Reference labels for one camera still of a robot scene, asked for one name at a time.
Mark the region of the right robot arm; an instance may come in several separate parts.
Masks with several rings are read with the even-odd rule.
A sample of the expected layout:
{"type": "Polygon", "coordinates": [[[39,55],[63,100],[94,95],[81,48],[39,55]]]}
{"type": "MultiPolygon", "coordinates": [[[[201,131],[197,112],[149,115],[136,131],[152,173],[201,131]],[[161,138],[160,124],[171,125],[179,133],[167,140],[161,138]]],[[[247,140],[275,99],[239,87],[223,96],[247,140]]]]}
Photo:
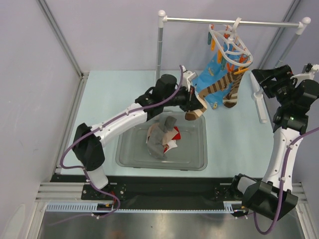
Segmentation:
{"type": "Polygon", "coordinates": [[[281,219],[298,202],[292,194],[292,172],[298,148],[308,135],[307,112],[319,98],[319,84],[314,80],[317,64],[306,64],[300,74],[289,65],[270,70],[252,70],[251,76],[268,98],[280,106],[274,117],[274,145],[268,169],[261,180],[236,175],[230,195],[242,206],[273,221],[281,219]]]}

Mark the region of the white round peg hanger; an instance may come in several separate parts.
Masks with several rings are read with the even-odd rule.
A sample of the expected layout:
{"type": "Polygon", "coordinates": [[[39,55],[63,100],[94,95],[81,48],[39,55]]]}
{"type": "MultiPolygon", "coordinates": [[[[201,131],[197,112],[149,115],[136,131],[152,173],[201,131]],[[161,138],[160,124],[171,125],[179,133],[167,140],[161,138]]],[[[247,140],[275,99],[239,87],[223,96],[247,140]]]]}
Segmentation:
{"type": "Polygon", "coordinates": [[[237,33],[242,18],[237,18],[233,25],[225,25],[224,30],[215,30],[214,24],[209,25],[211,50],[217,48],[217,64],[221,70],[234,72],[235,75],[249,70],[253,56],[237,33]]]}

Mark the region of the grey sock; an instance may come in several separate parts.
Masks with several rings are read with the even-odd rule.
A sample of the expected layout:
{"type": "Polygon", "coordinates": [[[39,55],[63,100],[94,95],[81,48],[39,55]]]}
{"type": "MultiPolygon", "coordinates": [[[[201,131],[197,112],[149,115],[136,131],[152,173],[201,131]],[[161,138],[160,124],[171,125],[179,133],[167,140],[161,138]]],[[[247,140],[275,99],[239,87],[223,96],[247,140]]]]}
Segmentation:
{"type": "Polygon", "coordinates": [[[161,118],[159,121],[159,128],[164,132],[167,133],[168,131],[172,131],[177,119],[172,116],[167,116],[161,118]]]}
{"type": "Polygon", "coordinates": [[[156,159],[164,159],[164,146],[162,144],[164,134],[159,126],[156,126],[147,142],[149,154],[156,159]]]}

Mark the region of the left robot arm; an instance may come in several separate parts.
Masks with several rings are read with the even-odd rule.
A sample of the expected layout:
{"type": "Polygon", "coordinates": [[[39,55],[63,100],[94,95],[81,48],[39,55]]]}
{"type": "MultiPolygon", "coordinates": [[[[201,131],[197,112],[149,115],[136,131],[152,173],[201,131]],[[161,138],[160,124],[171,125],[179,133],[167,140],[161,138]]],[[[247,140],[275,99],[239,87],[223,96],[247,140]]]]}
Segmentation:
{"type": "Polygon", "coordinates": [[[161,114],[165,107],[178,106],[187,120],[199,117],[206,108],[205,101],[195,94],[191,84],[197,76],[191,71],[182,71],[181,79],[164,74],[144,94],[135,99],[122,113],[91,126],[82,123],[76,129],[71,149],[81,162],[84,172],[94,185],[92,193],[98,199],[109,196],[108,178],[103,170],[104,147],[114,137],[130,128],[145,123],[161,114]]]}

